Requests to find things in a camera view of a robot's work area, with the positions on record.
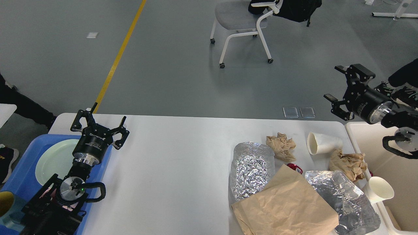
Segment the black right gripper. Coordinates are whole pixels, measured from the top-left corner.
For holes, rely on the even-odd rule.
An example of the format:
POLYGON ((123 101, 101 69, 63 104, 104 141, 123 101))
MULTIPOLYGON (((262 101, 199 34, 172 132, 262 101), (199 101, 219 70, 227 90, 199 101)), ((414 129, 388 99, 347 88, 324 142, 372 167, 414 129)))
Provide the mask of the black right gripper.
POLYGON ((344 74, 347 84, 344 100, 338 100, 331 94, 324 95, 330 101, 330 111, 335 116, 344 121, 359 116, 367 123, 375 124, 391 111, 394 101, 369 86, 369 82, 376 76, 375 73, 361 64, 347 67, 337 65, 334 69, 344 74), (348 111, 343 110, 342 105, 346 105, 348 111))

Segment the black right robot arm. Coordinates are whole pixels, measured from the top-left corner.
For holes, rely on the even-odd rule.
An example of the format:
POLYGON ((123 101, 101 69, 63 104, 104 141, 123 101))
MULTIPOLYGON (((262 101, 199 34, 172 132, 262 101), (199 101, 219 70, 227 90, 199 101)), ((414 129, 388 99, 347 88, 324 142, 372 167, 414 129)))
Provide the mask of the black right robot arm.
POLYGON ((363 65, 334 68, 345 75, 347 89, 342 100, 331 94, 324 95, 331 103, 331 113, 345 121, 358 116, 368 124, 396 127, 394 135, 383 137, 384 149, 406 159, 417 159, 417 111, 369 87, 369 80, 375 78, 375 73, 363 65))

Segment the foil piece under arm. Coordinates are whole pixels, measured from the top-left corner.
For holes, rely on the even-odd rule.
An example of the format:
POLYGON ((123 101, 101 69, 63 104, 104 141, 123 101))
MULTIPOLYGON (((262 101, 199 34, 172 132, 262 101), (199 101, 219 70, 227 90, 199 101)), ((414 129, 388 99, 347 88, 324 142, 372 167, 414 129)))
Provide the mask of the foil piece under arm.
POLYGON ((336 211, 338 235, 366 235, 381 225, 381 219, 364 192, 340 170, 307 171, 307 182, 336 211))

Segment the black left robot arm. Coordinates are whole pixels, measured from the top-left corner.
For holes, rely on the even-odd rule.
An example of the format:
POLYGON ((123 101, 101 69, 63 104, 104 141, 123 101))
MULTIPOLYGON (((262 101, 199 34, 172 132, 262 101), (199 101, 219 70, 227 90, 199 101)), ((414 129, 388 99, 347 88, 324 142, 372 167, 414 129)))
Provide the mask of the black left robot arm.
POLYGON ((22 208, 21 235, 73 235, 86 214, 86 203, 99 202, 106 196, 102 182, 88 182, 94 166, 101 164, 109 146, 121 149, 129 131, 124 126, 126 116, 118 127, 109 129, 98 124, 91 110, 79 110, 70 128, 81 132, 67 175, 60 179, 54 174, 22 208))

